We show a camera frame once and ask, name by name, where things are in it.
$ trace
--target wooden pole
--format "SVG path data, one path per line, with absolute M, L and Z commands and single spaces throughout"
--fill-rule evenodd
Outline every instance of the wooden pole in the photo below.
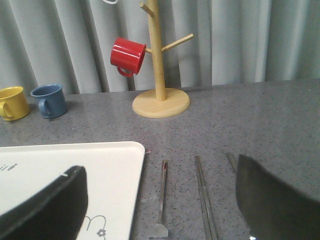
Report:
M 157 101 L 162 102 L 166 100 L 167 96 L 164 75 L 164 62 L 162 56 L 158 0 L 147 0 L 147 6 L 153 12 L 153 16 L 150 16 L 150 14 L 148 14 L 148 24 L 154 71 L 155 96 Z

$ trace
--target mug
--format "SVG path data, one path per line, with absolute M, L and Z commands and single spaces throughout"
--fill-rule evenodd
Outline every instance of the mug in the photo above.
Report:
M 112 47 L 110 63 L 115 65 L 118 72 L 125 77 L 138 74 L 145 57 L 146 44 L 118 37 Z
M 65 114 L 67 104 L 61 84 L 39 86 L 30 92 L 44 119 L 53 119 Z
M 22 119 L 30 108 L 22 86 L 11 86 L 0 90 L 0 116 L 5 121 Z

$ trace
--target tray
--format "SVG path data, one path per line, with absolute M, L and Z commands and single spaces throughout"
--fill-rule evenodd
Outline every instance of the tray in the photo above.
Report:
M 0 215 L 80 165 L 88 209 L 77 240 L 128 240 L 144 156 L 134 141 L 0 147 Z

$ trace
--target speckled countertop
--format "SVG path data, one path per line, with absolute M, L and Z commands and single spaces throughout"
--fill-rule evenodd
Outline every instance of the speckled countertop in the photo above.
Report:
M 0 119 L 0 147 L 136 141 L 145 155 L 130 239 L 148 239 L 156 223 L 161 162 L 169 161 L 164 224 L 173 240 L 204 240 L 194 155 L 200 155 L 219 240 L 247 240 L 235 174 L 226 152 L 259 160 L 269 171 L 320 200 L 320 81 L 276 81 L 199 87 L 184 113 L 140 117 L 140 93 L 67 95 L 68 112 L 43 119 L 33 99 L 20 120 Z

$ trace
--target curtain fold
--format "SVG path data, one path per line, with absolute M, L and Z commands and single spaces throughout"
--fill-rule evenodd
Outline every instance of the curtain fold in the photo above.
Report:
M 138 75 L 110 64 L 118 37 L 150 47 L 140 0 L 0 1 L 0 88 L 60 83 L 67 94 L 155 87 L 152 56 Z M 166 87 L 319 78 L 319 0 L 158 0 Z

